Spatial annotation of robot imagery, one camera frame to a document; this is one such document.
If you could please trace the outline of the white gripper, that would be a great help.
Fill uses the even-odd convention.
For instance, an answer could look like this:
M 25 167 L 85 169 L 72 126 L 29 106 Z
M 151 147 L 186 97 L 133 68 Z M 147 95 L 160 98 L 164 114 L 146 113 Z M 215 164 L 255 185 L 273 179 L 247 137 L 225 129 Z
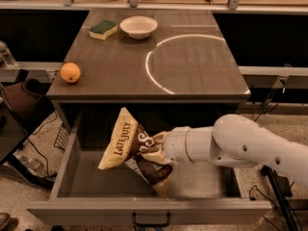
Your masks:
M 163 131 L 153 136 L 155 142 L 163 142 L 163 149 L 155 152 L 142 153 L 145 160 L 159 165 L 174 163 L 189 163 L 186 149 L 186 138 L 190 128 L 176 127 L 170 132 Z

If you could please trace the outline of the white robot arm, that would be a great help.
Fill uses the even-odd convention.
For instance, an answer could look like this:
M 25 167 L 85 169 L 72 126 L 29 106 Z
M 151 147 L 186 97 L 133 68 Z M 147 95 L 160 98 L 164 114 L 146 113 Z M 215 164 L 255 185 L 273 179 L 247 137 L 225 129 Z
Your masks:
M 279 137 L 241 115 L 224 115 L 209 127 L 176 127 L 159 133 L 153 141 L 141 154 L 158 164 L 261 164 L 308 187 L 308 146 Z

